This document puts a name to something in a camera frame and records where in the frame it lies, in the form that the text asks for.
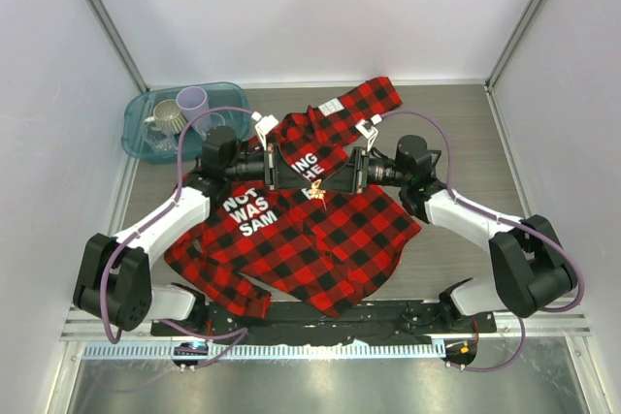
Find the clear cup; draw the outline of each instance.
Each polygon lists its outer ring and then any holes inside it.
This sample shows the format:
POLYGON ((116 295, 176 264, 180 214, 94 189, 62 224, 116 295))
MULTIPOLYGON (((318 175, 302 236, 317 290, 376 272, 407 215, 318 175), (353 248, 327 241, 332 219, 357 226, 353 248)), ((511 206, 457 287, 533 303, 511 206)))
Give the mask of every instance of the clear cup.
MULTIPOLYGON (((190 121, 192 118, 210 108, 207 92, 199 86, 190 86, 182 89, 177 95, 176 101, 183 115, 187 118, 187 121, 190 121)), ((226 122, 222 115, 210 113, 192 123, 192 128, 204 138, 210 128, 224 124, 226 124, 226 122)))
POLYGON ((152 124, 143 126, 143 140, 156 153, 177 152, 177 140, 171 133, 161 131, 152 124))

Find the clothing tag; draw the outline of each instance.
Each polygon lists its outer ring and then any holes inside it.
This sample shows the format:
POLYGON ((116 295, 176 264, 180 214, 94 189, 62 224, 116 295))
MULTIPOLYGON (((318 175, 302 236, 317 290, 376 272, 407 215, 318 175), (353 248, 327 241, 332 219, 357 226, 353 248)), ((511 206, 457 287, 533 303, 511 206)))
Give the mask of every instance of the clothing tag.
POLYGON ((339 99, 332 99, 325 104, 321 104, 319 109, 321 110, 321 113, 323 113, 323 116, 328 116, 337 111, 342 111, 344 107, 339 99))
POLYGON ((326 206, 326 192, 323 189, 319 189, 319 185, 321 184, 321 178, 315 180, 313 183, 310 184, 310 197, 313 199, 320 199, 323 202, 323 208, 325 208, 326 210, 328 209, 328 207, 326 206))

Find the metal frame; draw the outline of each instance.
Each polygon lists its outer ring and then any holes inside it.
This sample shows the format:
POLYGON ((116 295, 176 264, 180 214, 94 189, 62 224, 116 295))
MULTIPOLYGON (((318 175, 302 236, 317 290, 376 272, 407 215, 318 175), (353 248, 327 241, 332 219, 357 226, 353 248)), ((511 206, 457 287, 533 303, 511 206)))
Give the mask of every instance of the metal frame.
POLYGON ((91 11, 99 21, 99 24, 103 28, 104 32, 108 36, 108 39, 110 39, 110 43, 113 49, 118 54, 120 61, 127 69, 127 73, 136 84, 136 87, 140 89, 140 92, 147 92, 148 86, 145 83, 145 80, 143 79, 143 76, 141 75, 140 70, 136 65, 136 62, 134 62, 131 53, 129 53, 127 46, 125 45, 123 39, 118 33, 118 30, 116 29, 116 26, 114 25, 114 22, 110 17, 110 14, 108 13, 108 10, 106 9, 103 1, 86 0, 86 2, 88 3, 91 11))
POLYGON ((545 3, 545 0, 529 0, 528 4, 526 5, 526 9, 524 10, 524 12, 522 13, 522 16, 520 17, 520 19, 517 21, 517 24, 513 28, 513 31, 511 35, 509 36, 507 44, 505 45, 505 48, 501 52, 501 55, 498 61, 496 62, 496 65, 494 65, 494 68, 492 69, 492 73, 489 77, 489 80, 487 80, 486 84, 489 89, 494 89, 494 87, 498 83, 498 80, 503 75, 503 72, 505 71, 505 68, 507 67, 508 62, 511 60, 511 57, 515 54, 515 51, 517 50, 518 46, 522 42, 524 35, 529 30, 531 24, 533 24, 533 21, 535 17, 537 16, 537 13, 541 10, 541 7, 543 6, 544 3, 545 3))
MULTIPOLYGON (((100 22, 105 33, 109 37, 114 50, 116 50, 120 60, 127 69, 128 74, 135 82, 141 92, 148 91, 140 70, 134 62, 129 50, 125 46, 120 34, 118 33, 114 22, 112 21, 102 0, 86 0, 92 12, 100 22)), ((538 11, 545 0, 530 0, 522 17, 516 24, 503 52, 496 63, 489 80, 451 80, 451 81, 395 81, 399 85, 415 85, 415 84, 485 84, 490 108, 501 135, 501 141, 515 185, 520 197, 520 202, 526 214, 530 214, 531 210, 528 203, 528 193, 526 192, 519 176, 519 171, 513 158, 513 152, 510 147, 510 139, 507 135, 507 129, 503 121, 502 113, 497 106, 494 88, 503 75, 507 64, 515 51, 519 47, 529 27, 533 23, 538 11)), ((315 86, 347 86, 350 82, 307 82, 307 83, 274 83, 274 84, 247 84, 246 88, 265 88, 265 87, 315 87, 315 86)), ((138 168, 138 160, 127 158, 119 185, 116 188, 116 201, 111 215, 110 232, 120 230, 127 208, 129 196, 131 194, 133 180, 138 168)), ((514 316, 506 312, 499 312, 495 315, 497 325, 500 331, 496 334, 483 334, 481 337, 498 338, 506 336, 519 335, 519 327, 514 316)), ((593 360, 593 350, 591 348, 592 337, 588 325, 584 319, 580 309, 565 315, 538 313, 525 321, 527 335, 529 336, 565 336, 568 347, 572 354, 572 361, 578 373, 578 378, 587 399, 589 408, 593 412, 611 412, 608 405, 608 398, 603 389, 602 379, 597 366, 593 360)), ((159 341, 173 340, 189 340, 187 337, 173 338, 155 338, 149 334, 149 326, 142 325, 132 333, 126 334, 124 341, 129 347, 144 346, 149 343, 159 341)), ((54 384, 49 395, 48 414, 66 413, 69 407, 74 386, 78 377, 80 362, 88 345, 96 345, 96 341, 105 340, 101 322, 89 314, 78 309, 72 308, 69 312, 67 322, 65 324, 61 341, 58 346, 58 369, 54 379, 54 384)))
MULTIPOLYGON (((121 341, 110 345, 108 341, 91 341, 86 344, 83 361, 137 361, 166 360, 176 361, 205 360, 217 356, 227 347, 226 344, 210 344, 209 356, 176 356, 179 346, 171 338, 156 341, 121 341)), ((395 346, 371 346, 354 340, 347 345, 335 346, 273 346, 238 345, 224 357, 227 361, 323 361, 351 359, 437 359, 446 356, 444 340, 435 339, 430 344, 404 344, 395 346)))

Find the shirt sleeve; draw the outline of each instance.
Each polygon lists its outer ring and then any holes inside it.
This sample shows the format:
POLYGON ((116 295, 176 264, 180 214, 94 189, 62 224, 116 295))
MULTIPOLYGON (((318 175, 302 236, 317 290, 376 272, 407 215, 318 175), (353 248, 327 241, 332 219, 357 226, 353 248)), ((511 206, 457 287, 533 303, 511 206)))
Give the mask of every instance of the shirt sleeve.
POLYGON ((250 280, 203 254, 183 235, 164 254, 166 263, 199 291, 236 315, 265 318, 271 295, 250 280))
POLYGON ((313 132, 321 143, 344 146, 361 136, 356 129, 356 123, 361 119, 392 111, 402 104, 390 79, 380 77, 366 81, 319 107, 309 108, 308 115, 313 132))

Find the white cable tray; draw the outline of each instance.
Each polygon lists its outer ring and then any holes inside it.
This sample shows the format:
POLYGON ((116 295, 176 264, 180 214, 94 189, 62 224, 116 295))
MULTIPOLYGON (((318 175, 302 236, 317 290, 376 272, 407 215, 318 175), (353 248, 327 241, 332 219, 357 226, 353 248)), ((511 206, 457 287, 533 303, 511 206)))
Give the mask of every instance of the white cable tray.
MULTIPOLYGON (((107 341, 90 341, 84 348, 84 361, 104 360, 158 360, 171 359, 181 341, 121 341, 112 345, 107 341)), ((176 360, 202 360, 212 358, 224 350, 226 345, 210 343, 208 356, 175 356, 176 360)), ((235 346, 222 360, 265 361, 265 360, 332 360, 332 359, 411 359, 438 358, 445 356, 443 339, 434 339, 432 344, 407 344, 398 346, 371 346, 354 340, 348 345, 335 346, 235 346)))

